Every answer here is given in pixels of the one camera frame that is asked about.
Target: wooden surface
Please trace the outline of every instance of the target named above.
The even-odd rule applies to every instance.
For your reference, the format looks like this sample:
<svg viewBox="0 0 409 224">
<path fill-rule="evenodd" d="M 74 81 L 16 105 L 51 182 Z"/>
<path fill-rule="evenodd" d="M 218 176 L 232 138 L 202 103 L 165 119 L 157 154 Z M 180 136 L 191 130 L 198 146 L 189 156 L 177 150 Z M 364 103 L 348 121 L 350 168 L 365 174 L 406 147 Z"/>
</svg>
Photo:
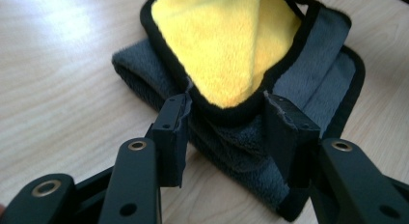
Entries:
<svg viewBox="0 0 409 224">
<path fill-rule="evenodd" d="M 0 0 L 0 203 L 40 176 L 77 182 L 113 165 L 156 113 L 111 66 L 146 37 L 146 0 Z M 367 78 L 342 138 L 409 183 L 409 7 L 398 0 L 324 0 L 352 17 L 347 44 Z M 189 146 L 182 189 L 162 189 L 164 223 L 285 223 Z M 308 203 L 296 223 L 315 223 Z"/>
</svg>

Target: microfiber cloth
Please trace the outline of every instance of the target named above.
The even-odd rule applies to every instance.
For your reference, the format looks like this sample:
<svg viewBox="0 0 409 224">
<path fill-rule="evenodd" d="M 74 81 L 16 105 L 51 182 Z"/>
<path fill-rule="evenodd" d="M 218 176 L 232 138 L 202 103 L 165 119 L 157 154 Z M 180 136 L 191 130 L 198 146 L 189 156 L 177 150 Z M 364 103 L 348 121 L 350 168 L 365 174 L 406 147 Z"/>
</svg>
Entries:
<svg viewBox="0 0 409 224">
<path fill-rule="evenodd" d="M 116 53 L 116 72 L 137 96 L 157 110 L 166 98 L 189 88 L 193 100 L 189 117 L 191 143 L 266 206 L 286 220 L 294 220 L 308 194 L 286 185 L 263 148 L 264 135 L 274 134 L 262 124 L 263 92 L 290 99 L 319 125 L 321 137 L 339 137 L 365 75 L 361 59 L 343 46 L 349 19 L 317 2 L 311 3 L 303 16 L 295 4 L 285 0 L 300 20 L 291 46 L 263 74 L 252 94 L 234 107 L 222 108 L 203 97 L 163 39 L 150 12 L 154 1 L 149 0 L 141 10 L 149 40 Z"/>
</svg>

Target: yellow cloth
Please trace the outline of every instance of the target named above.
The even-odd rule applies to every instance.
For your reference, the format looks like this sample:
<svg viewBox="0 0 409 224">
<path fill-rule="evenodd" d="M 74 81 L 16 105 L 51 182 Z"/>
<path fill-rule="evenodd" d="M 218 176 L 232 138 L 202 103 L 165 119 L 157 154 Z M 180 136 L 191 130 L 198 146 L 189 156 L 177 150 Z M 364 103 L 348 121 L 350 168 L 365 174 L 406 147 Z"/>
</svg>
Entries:
<svg viewBox="0 0 409 224">
<path fill-rule="evenodd" d="M 151 14 L 200 93 L 220 108 L 259 87 L 301 23 L 285 0 L 156 0 Z"/>
</svg>

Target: wood grain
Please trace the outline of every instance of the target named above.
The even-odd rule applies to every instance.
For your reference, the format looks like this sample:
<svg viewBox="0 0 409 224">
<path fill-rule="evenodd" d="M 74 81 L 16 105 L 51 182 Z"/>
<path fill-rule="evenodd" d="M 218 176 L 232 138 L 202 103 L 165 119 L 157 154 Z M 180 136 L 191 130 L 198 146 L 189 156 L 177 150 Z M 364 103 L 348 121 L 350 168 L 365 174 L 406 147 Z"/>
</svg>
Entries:
<svg viewBox="0 0 409 224">
<path fill-rule="evenodd" d="M 0 203 L 40 176 L 77 182 L 110 167 L 156 113 L 115 74 L 114 52 L 146 37 L 146 0 L 0 0 Z M 409 183 L 409 7 L 321 0 L 349 14 L 366 82 L 343 138 Z M 162 189 L 164 223 L 285 223 L 189 146 L 183 189 Z M 308 203 L 296 223 L 315 223 Z"/>
</svg>

